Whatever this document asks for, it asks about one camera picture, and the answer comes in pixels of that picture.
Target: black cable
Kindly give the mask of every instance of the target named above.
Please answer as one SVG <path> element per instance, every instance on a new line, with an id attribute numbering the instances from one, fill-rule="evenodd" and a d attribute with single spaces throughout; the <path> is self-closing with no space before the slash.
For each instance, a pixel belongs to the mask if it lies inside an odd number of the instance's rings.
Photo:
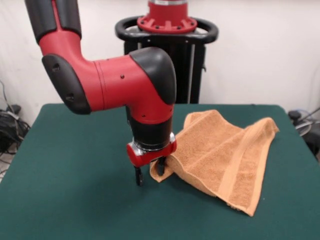
<path id="1" fill-rule="evenodd" d="M 3 131 L 0 129 L 0 133 L 3 133 L 4 135 L 6 135 L 9 139 L 11 139 L 12 141 L 14 141 L 15 143 L 19 144 L 20 141 L 15 139 L 15 137 L 13 137 L 10 133 Z"/>
<path id="2" fill-rule="evenodd" d="M 8 109 L 6 111 L 0 110 L 0 152 L 15 155 L 16 153 L 10 152 L 9 149 L 15 144 L 14 151 L 18 150 L 20 144 L 24 140 L 24 137 L 30 130 L 30 126 L 15 115 L 13 108 L 8 103 L 5 85 L 1 80 L 0 84 L 2 85 L 4 100 L 8 105 Z"/>
<path id="3" fill-rule="evenodd" d="M 297 123 L 300 124 L 303 120 L 306 120 L 307 118 L 311 117 L 313 114 L 317 113 L 318 111 L 320 111 L 320 107 L 318 107 L 316 110 L 311 112 L 309 115 L 301 118 Z"/>
<path id="4" fill-rule="evenodd" d="M 2 160 L 2 159 L 0 159 L 0 162 L 3 162 L 4 164 L 9 164 L 9 165 L 11 164 L 10 162 Z"/>
<path id="5" fill-rule="evenodd" d="M 0 171 L 0 175 L 1 175 L 1 174 L 4 174 L 6 171 L 8 171 L 8 169 L 5 169 L 5 170 L 3 170 L 3 171 Z"/>

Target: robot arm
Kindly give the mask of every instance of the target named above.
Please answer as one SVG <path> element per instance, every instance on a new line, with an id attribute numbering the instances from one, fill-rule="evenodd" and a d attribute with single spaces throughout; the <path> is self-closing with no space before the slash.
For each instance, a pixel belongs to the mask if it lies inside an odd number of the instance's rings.
<path id="1" fill-rule="evenodd" d="M 25 4 L 45 70 L 72 112 L 90 114 L 127 106 L 133 148 L 154 154 L 171 143 L 176 76 L 165 51 L 151 47 L 121 57 L 86 60 L 81 53 L 77 0 L 25 0 Z M 132 163 L 141 167 L 149 160 Z"/>

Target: orange towel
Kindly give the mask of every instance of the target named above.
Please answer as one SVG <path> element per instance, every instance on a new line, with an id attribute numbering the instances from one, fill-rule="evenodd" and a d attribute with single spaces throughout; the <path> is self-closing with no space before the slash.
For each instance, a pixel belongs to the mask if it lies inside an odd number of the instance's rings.
<path id="1" fill-rule="evenodd" d="M 158 182 L 176 173 L 200 191 L 253 216 L 261 194 L 269 147 L 279 131 L 267 117 L 245 129 L 227 122 L 216 110 L 189 114 L 177 134 L 177 150 L 166 160 Z"/>

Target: green table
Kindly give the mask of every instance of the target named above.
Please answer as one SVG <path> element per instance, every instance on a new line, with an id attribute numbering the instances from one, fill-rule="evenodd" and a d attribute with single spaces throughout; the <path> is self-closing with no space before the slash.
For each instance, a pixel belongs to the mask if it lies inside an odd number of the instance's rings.
<path id="1" fill-rule="evenodd" d="M 278 106 L 177 105 L 174 132 L 194 111 L 217 109 L 245 127 L 272 117 L 280 132 L 254 217 L 177 176 L 137 187 L 125 109 L 79 116 L 49 104 L 0 184 L 0 240 L 320 239 L 320 167 Z"/>

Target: black joint cap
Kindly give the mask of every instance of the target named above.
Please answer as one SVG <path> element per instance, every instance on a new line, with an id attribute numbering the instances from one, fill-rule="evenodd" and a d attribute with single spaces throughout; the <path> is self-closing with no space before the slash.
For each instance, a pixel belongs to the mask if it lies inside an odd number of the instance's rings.
<path id="1" fill-rule="evenodd" d="M 78 0 L 56 0 L 61 27 L 75 32 L 81 38 Z"/>
<path id="2" fill-rule="evenodd" d="M 168 105 L 176 102 L 177 83 L 174 64 L 161 48 L 146 47 L 129 53 L 144 70 L 160 98 Z"/>
<path id="3" fill-rule="evenodd" d="M 24 0 L 30 18 L 36 42 L 57 30 L 54 9 L 51 0 Z"/>
<path id="4" fill-rule="evenodd" d="M 73 67 L 55 54 L 44 56 L 42 63 L 64 104 L 75 114 L 90 114 L 85 91 Z"/>

